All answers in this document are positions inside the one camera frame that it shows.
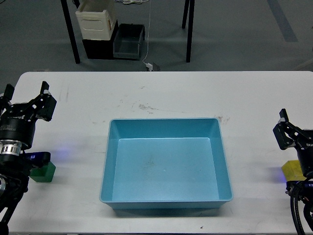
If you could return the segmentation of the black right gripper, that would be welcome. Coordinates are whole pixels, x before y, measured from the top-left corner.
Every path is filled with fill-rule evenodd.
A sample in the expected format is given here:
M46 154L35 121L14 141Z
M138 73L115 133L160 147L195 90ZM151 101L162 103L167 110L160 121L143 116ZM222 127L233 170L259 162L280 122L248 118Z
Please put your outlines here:
M279 112L280 119L273 128L279 148L295 147L303 175L313 174L313 131L302 130L289 122L286 109Z

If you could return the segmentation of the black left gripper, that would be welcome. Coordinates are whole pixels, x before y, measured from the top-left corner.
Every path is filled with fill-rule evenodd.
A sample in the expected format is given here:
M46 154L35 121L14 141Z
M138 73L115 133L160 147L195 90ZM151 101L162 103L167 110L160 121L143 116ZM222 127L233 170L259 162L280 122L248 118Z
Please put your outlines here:
M40 94L26 103L12 106L14 87L7 84L4 93L0 95L0 140L18 141L22 149L32 147L35 123L38 119L51 121L57 104L49 92L49 84L42 82Z

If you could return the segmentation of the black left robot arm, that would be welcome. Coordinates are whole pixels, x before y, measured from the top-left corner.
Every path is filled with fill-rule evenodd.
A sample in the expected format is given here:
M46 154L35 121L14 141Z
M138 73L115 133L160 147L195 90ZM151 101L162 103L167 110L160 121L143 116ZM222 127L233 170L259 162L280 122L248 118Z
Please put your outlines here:
M0 233L9 233L8 222L28 191L29 179L51 182L55 165L49 152L27 152L32 147L36 121L51 121L56 99L49 84L42 82L38 96L26 103L12 104L14 87L7 84L0 95Z

